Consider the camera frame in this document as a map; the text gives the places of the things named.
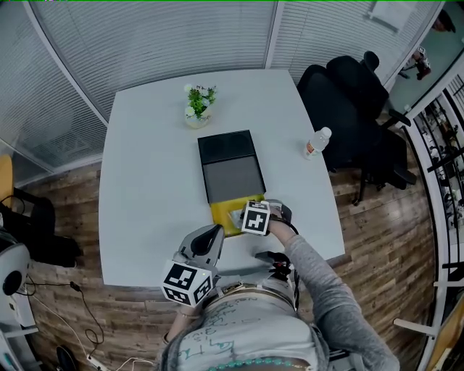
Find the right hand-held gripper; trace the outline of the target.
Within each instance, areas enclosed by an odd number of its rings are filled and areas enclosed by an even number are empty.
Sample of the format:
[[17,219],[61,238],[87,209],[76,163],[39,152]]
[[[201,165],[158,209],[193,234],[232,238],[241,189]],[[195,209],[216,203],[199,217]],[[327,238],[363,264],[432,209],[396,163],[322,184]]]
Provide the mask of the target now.
[[268,235],[270,220],[291,224],[292,211],[277,199],[249,200],[241,213],[241,232],[253,235]]

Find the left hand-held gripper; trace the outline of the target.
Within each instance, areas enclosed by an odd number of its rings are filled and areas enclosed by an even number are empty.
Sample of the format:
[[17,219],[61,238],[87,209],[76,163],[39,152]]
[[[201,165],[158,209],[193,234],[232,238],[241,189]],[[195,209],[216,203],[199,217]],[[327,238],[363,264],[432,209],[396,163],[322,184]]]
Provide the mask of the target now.
[[224,240],[225,231],[219,224],[189,233],[163,270],[165,298],[191,308],[200,304],[215,287]]

